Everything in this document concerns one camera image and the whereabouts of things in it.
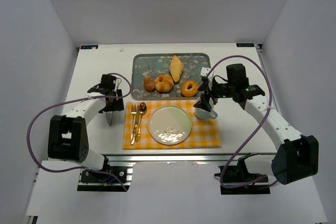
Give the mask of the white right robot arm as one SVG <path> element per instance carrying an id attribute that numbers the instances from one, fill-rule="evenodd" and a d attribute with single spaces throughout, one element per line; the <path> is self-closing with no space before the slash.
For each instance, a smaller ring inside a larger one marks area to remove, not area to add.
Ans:
<path id="1" fill-rule="evenodd" d="M 194 105 L 196 112 L 211 112 L 219 98 L 231 98 L 258 122 L 277 150 L 275 155 L 248 154 L 239 158 L 238 176 L 248 181 L 257 174 L 268 175 L 286 185 L 317 174 L 318 140 L 312 135 L 304 136 L 271 108 L 265 92 L 256 84 L 249 84 L 244 65 L 229 65 L 226 71 L 227 80 L 218 83 L 210 68 L 201 69 L 198 90 L 202 94 Z"/>

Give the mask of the small brown bread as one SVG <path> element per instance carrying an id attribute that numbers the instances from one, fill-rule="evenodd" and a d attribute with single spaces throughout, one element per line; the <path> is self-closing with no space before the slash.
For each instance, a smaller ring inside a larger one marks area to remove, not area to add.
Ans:
<path id="1" fill-rule="evenodd" d="M 152 92 L 155 88 L 154 80 L 149 76 L 144 77 L 143 85 L 147 92 Z"/>

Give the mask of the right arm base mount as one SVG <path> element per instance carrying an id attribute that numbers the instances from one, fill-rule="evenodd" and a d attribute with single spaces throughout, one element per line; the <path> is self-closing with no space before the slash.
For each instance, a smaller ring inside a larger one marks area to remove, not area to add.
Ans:
<path id="1" fill-rule="evenodd" d="M 235 186 L 238 184 L 243 184 L 251 180 L 261 177 L 261 174 L 251 174 L 247 171 L 246 166 L 243 164 L 243 161 L 254 156 L 254 154 L 248 154 L 238 159 L 237 164 L 229 165 L 226 171 L 224 172 L 223 179 L 220 181 L 228 186 Z M 251 183 L 244 187 L 226 189 L 223 186 L 220 186 L 221 195 L 267 195 L 270 194 L 268 177 L 261 179 L 257 183 Z"/>

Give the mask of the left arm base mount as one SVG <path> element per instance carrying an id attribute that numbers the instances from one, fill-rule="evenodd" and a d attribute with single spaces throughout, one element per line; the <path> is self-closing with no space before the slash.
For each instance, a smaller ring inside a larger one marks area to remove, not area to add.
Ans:
<path id="1" fill-rule="evenodd" d="M 112 161 L 106 156 L 100 172 L 87 168 L 80 171 L 77 191 L 126 192 L 131 185 L 132 174 L 131 163 Z"/>

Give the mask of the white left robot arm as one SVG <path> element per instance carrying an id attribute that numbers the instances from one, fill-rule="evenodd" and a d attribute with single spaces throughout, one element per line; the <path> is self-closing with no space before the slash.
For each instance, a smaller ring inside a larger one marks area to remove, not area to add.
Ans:
<path id="1" fill-rule="evenodd" d="M 114 111 L 124 110 L 117 79 L 110 74 L 102 75 L 101 82 L 88 90 L 88 100 L 81 101 L 64 115 L 51 118 L 48 157 L 77 163 L 92 170 L 109 170 L 107 158 L 89 148 L 87 126 L 99 113 L 106 114 L 110 123 Z"/>

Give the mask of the silver metal tongs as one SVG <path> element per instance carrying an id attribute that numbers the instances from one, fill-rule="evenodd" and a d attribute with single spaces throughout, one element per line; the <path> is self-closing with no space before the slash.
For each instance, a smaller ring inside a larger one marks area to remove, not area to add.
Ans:
<path id="1" fill-rule="evenodd" d="M 113 122 L 113 111 L 106 112 L 106 120 L 107 124 L 111 126 Z"/>

